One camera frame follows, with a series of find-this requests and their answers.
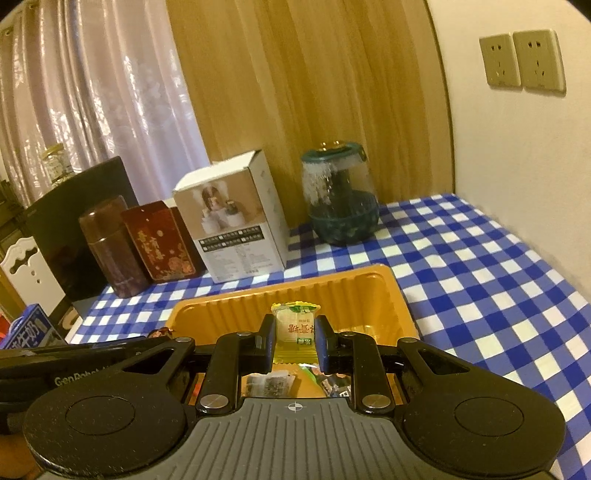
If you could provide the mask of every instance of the wall socket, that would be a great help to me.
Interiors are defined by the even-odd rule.
[[[481,38],[480,50],[489,85],[521,86],[515,46],[508,33]]]
[[[514,32],[513,41],[525,87],[566,90],[558,36],[554,30]]]

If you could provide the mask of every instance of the curtain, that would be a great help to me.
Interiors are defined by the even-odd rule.
[[[140,203],[209,164],[165,0],[40,0],[0,33],[0,148],[28,206],[63,143],[78,173],[116,155]]]

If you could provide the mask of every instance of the green transparent container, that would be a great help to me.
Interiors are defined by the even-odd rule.
[[[363,147],[335,141],[306,152],[301,160],[304,197],[320,239],[342,246],[371,236],[379,207]]]

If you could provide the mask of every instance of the brown thermos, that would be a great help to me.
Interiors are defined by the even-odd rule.
[[[137,295],[151,283],[121,218],[125,210],[127,204],[119,195],[95,205],[78,219],[100,269],[123,299]]]

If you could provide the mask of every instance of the table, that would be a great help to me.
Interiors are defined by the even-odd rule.
[[[457,196],[437,195],[382,207],[375,236],[346,248],[320,243],[303,225],[289,253],[288,268],[271,275],[214,284],[206,274],[125,300],[107,288],[72,342],[146,334],[181,299],[385,264],[426,342],[558,404],[567,434],[553,473],[591,478],[591,306],[499,223]]]

